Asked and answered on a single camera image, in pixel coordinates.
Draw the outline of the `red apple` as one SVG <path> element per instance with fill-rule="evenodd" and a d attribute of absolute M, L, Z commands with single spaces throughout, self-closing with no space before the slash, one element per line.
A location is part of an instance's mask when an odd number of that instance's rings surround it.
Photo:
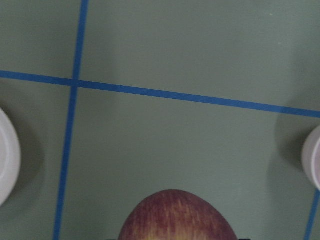
<path fill-rule="evenodd" d="M 236 240 L 211 204 L 182 190 L 163 190 L 142 200 L 126 219 L 120 240 Z"/>

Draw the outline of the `pink bowl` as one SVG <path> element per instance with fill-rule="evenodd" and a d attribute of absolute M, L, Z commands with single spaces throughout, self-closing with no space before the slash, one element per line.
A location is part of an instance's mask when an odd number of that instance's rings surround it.
<path fill-rule="evenodd" d="M 320 127 L 317 126 L 306 138 L 301 152 L 303 171 L 308 180 L 320 190 Z"/>

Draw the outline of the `pink plate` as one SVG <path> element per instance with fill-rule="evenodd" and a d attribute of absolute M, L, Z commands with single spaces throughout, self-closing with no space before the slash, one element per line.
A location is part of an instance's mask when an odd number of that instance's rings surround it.
<path fill-rule="evenodd" d="M 0 204 L 3 205 L 17 184 L 21 169 L 20 141 L 7 114 L 0 111 Z"/>

